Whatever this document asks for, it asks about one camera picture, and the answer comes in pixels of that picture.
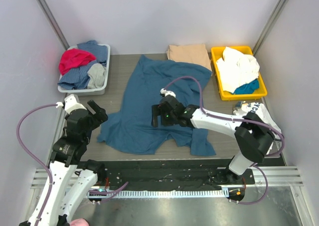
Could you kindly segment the dark blue t-shirt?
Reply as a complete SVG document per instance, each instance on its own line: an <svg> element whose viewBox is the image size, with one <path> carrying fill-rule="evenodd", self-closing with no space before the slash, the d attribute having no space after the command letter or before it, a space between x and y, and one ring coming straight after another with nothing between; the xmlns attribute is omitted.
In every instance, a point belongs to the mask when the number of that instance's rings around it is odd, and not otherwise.
<svg viewBox="0 0 319 226"><path fill-rule="evenodd" d="M212 72L203 66L152 60L142 55L124 92L120 111L110 114L101 125L98 142L130 154L155 154L166 141L174 139L179 147L190 148L191 155L214 156L208 131L179 125L153 127L152 106L161 100L160 90L168 86L183 105L199 105L200 89L204 89ZM178 81L169 86L174 79Z"/></svg>

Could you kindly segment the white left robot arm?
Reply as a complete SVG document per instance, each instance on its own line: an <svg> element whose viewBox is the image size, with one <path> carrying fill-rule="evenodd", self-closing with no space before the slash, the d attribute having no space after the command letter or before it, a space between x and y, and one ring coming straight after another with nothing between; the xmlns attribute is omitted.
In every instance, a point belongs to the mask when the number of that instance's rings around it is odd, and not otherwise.
<svg viewBox="0 0 319 226"><path fill-rule="evenodd" d="M81 157L87 150L91 133L108 120L105 109L93 100L87 103L90 109L82 105L77 96L70 95L55 107L66 112L66 126L63 135L54 143L46 165L41 162L22 142L20 129L16 135L22 148L48 174L40 199L30 218L21 223L23 226L69 226L73 215L88 191L94 185L102 185L106 179L105 165L88 160L81 167L80 174L68 189L72 176L78 169Z"/></svg>

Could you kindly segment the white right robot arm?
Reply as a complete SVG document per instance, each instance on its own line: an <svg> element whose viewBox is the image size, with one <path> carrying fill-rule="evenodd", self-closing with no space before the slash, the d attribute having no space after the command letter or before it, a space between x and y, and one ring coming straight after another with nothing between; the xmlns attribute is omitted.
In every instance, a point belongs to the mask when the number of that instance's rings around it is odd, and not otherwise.
<svg viewBox="0 0 319 226"><path fill-rule="evenodd" d="M184 106L175 97L168 95L159 104L152 106L152 126L179 125L193 129L206 129L234 138L239 146L237 153L227 166L225 178L235 184L243 178L245 171L254 163L263 162L275 136L256 113L243 117L201 109L197 105Z"/></svg>

